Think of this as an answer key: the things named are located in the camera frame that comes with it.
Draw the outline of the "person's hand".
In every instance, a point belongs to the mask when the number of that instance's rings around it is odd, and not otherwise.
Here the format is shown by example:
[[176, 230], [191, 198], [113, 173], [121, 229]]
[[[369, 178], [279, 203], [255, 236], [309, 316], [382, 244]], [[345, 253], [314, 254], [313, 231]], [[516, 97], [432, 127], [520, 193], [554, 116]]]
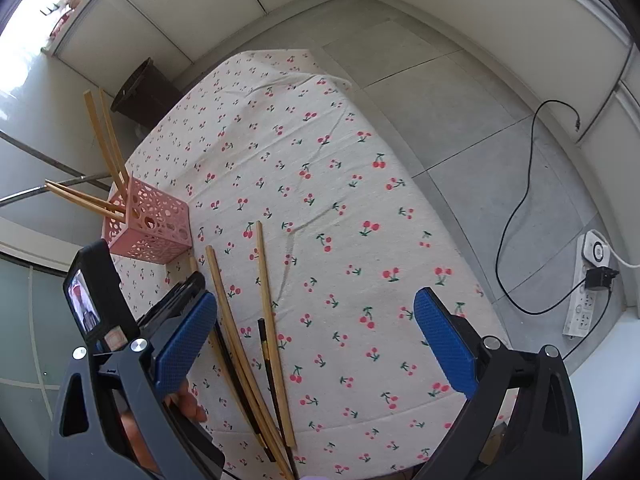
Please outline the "person's hand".
[[[177, 391], [169, 393], [164, 397], [162, 404], [163, 422], [168, 422], [167, 413], [169, 405], [175, 405], [180, 413], [191, 422], [200, 424], [207, 420], [205, 410], [201, 404], [198, 403], [196, 396], [190, 391], [190, 384], [186, 378], [183, 379]], [[154, 454], [149, 449], [149, 439], [140, 431], [138, 421], [139, 417], [130, 411], [120, 414], [122, 428], [124, 428], [139, 465], [144, 469], [154, 472], [154, 474], [159, 474], [160, 468], [157, 466]]]

